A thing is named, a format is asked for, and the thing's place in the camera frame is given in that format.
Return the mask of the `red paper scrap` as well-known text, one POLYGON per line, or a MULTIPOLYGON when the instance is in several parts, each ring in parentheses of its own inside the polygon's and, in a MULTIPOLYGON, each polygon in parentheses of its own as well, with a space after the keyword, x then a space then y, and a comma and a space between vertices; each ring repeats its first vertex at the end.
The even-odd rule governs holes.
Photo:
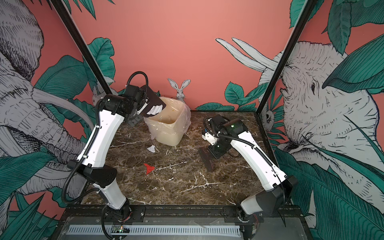
POLYGON ((148 164, 144 164, 144 166, 146 167, 146 175, 149 175, 151 172, 153 172, 156 169, 155 167, 150 166, 148 164))

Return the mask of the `dark brown hand brush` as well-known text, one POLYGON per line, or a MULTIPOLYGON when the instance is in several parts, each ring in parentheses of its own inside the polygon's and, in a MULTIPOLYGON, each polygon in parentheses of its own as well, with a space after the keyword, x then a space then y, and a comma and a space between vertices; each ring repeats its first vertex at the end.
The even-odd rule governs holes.
POLYGON ((216 169, 216 166, 214 163, 213 155, 209 151, 208 147, 201 147, 198 149, 198 152, 207 171, 210 173, 214 172, 216 169))

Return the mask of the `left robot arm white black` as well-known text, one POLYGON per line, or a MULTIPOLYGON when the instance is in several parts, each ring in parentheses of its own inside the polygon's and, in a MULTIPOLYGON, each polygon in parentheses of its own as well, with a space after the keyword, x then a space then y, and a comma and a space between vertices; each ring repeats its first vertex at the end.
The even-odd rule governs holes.
POLYGON ((92 192, 98 192, 106 201, 107 208, 120 220, 124 220, 130 215, 129 201, 117 184, 117 169, 107 166, 105 162, 112 140, 121 123, 125 119, 139 115, 149 103, 147 97, 149 85, 145 84, 142 88, 131 85, 132 79, 137 75, 146 76, 142 71, 133 73, 127 81, 123 95, 107 94, 98 100, 96 125, 92 134, 78 158, 68 163, 71 173, 66 178, 61 193, 63 203, 72 204, 92 192), (94 188, 69 200, 66 197, 67 188, 75 174, 86 178, 94 188))

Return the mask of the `white paper scrap back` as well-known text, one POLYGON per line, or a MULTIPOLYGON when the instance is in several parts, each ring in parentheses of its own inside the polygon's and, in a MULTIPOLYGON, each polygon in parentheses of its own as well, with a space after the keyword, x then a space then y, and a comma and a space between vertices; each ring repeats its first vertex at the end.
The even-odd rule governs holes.
POLYGON ((149 116, 155 116, 163 110, 163 105, 152 106, 152 108, 147 112, 149 116))

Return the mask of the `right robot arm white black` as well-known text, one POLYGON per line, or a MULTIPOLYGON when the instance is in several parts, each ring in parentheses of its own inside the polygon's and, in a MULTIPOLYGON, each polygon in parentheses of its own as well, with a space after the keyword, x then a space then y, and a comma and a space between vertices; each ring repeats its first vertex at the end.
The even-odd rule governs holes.
POLYGON ((246 160, 264 188, 262 192, 241 202, 242 213, 272 214, 288 203, 298 180, 294 176, 288 176, 272 162, 240 119, 229 120, 215 115, 204 118, 203 125, 202 138, 209 146, 200 148, 199 154, 208 172, 216 169, 215 159, 221 158, 230 149, 235 149, 246 160))

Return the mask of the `dark brown dustpan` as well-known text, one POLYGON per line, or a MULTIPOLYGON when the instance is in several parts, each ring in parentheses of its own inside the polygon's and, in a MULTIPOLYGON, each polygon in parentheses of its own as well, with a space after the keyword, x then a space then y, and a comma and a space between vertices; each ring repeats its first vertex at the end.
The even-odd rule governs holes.
POLYGON ((152 106, 163 105, 163 110, 166 108, 167 104, 150 88, 147 88, 147 101, 148 106, 140 114, 145 118, 153 117, 147 115, 147 112, 152 108, 152 106))

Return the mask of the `white paper scrap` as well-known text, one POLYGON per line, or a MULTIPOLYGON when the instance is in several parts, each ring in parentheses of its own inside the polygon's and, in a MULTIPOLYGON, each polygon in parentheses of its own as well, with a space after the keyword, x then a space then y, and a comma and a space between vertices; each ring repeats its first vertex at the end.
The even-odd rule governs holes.
POLYGON ((163 110, 163 105, 152 106, 152 108, 147 112, 149 116, 155 116, 163 110))
POLYGON ((147 150, 151 153, 155 153, 156 152, 156 146, 155 145, 152 145, 150 147, 147 148, 147 150))

